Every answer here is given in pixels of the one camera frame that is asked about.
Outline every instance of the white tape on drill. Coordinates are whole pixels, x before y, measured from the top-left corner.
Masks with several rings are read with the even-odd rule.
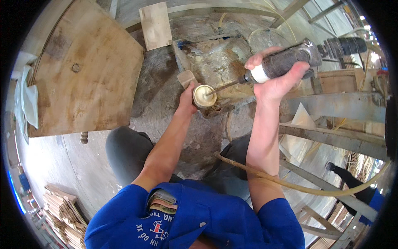
[[[263,65],[261,64],[255,66],[253,70],[250,70],[250,72],[258,83],[264,83],[265,81],[269,80],[268,76],[264,72]]]

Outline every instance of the forearm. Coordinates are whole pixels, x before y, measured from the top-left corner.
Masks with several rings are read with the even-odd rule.
[[[149,153],[143,170],[152,171],[160,182],[169,181],[178,162],[192,115],[180,109]]]
[[[257,101],[246,164],[278,177],[279,171],[279,101]],[[280,185],[248,173],[249,191],[256,212],[267,202],[284,198]]]

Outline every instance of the person's leg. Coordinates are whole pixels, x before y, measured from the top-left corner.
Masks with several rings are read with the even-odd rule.
[[[221,155],[241,164],[246,164],[251,134],[233,140]],[[203,177],[202,181],[221,194],[229,194],[251,203],[246,171],[217,159],[213,168]]]
[[[154,145],[144,132],[137,132],[128,126],[113,129],[105,144],[109,165],[116,179],[125,187],[141,173],[145,160]],[[181,180],[173,175],[172,182]]]
[[[349,188],[354,188],[363,184],[363,182],[357,180],[348,170],[342,169],[331,162],[328,162],[328,165],[326,167],[329,170],[338,174],[339,177],[347,184]],[[360,199],[364,203],[369,204],[374,194],[375,194],[375,189],[367,187],[366,189],[354,195],[356,198]]]

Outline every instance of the hand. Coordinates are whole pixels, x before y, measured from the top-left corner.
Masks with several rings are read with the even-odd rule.
[[[189,84],[187,89],[179,97],[178,109],[183,114],[192,115],[197,111],[197,108],[192,104],[192,92],[195,88],[193,81]]]
[[[269,47],[248,59],[245,64],[245,68],[252,70],[255,66],[258,66],[263,61],[263,58],[272,52],[283,49],[282,47]],[[299,61],[296,62],[293,67],[285,75],[268,80],[263,84],[254,84],[254,95],[257,98],[257,102],[280,102],[282,97],[288,93],[288,91],[298,83],[304,76],[305,72],[310,68],[307,62]]]

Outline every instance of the blue work shirt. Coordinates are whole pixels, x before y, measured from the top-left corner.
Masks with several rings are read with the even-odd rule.
[[[174,215],[148,210],[163,189],[176,199]],[[217,248],[305,248],[304,234],[286,199],[266,203],[256,215],[241,198],[216,193],[194,180],[164,182],[149,193],[128,185],[90,221],[86,247],[189,248],[205,234]]]
[[[380,194],[380,191],[378,189],[375,189],[375,194],[372,197],[371,202],[369,203],[369,206],[376,210],[377,212],[380,211],[381,206],[383,205],[384,202],[384,196]],[[373,222],[368,220],[365,216],[361,216],[359,218],[359,222],[364,223],[365,225],[372,225]]]

